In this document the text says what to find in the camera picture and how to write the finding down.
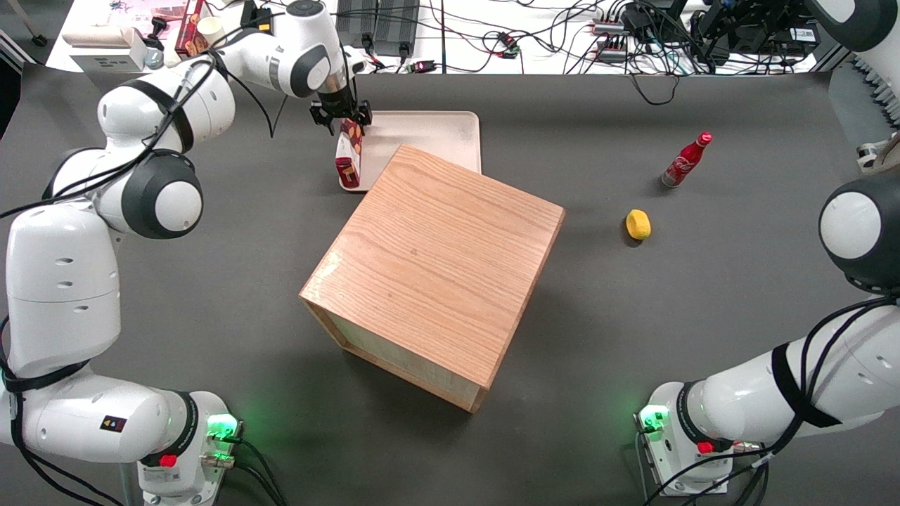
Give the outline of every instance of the wooden crate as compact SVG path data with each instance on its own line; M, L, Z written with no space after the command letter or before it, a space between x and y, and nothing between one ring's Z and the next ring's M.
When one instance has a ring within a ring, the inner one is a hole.
M402 145L300 297L343 349L475 412L564 215Z

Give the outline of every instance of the yellow sponge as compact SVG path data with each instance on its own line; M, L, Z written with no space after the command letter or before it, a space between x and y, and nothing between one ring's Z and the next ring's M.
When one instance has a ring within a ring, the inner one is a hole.
M625 227L628 229L628 235L634 239L644 240L650 237L650 218L640 209L631 210L625 218Z

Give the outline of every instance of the beige tray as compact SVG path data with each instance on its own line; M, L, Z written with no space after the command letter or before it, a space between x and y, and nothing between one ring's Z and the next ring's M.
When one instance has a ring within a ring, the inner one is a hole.
M482 135L475 113L375 111L372 124L365 127L359 186L341 187L348 192L369 191L401 144L422 149L472 172L482 172Z

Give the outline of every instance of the red bottle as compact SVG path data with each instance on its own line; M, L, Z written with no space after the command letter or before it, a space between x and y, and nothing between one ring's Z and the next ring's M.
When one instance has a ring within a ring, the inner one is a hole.
M703 150L713 141L713 134L705 131L691 145L682 149L672 164L662 173L660 180L669 188L674 188L684 181L688 173L700 163Z

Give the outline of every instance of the red button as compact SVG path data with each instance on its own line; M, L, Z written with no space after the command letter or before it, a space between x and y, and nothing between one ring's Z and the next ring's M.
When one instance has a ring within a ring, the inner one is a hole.
M159 465L162 467L175 467L175 462L177 460L178 460L177 456L163 455L159 458Z

